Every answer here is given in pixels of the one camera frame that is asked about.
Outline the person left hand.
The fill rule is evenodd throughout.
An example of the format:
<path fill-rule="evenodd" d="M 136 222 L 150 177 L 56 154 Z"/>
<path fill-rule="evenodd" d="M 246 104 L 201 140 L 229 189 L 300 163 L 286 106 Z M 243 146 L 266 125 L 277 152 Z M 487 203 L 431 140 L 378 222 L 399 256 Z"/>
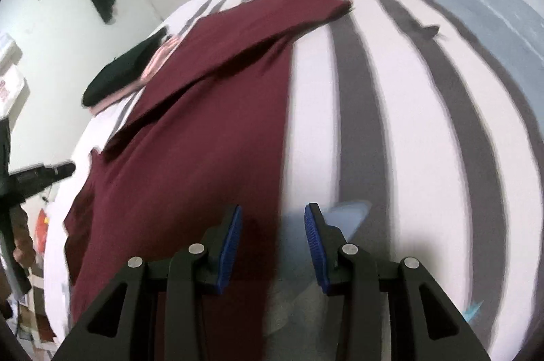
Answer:
<path fill-rule="evenodd" d="M 36 252 L 33 241 L 30 236 L 27 213 L 17 206 L 10 211 L 15 249 L 13 257 L 15 261 L 24 269 L 33 265 Z"/>

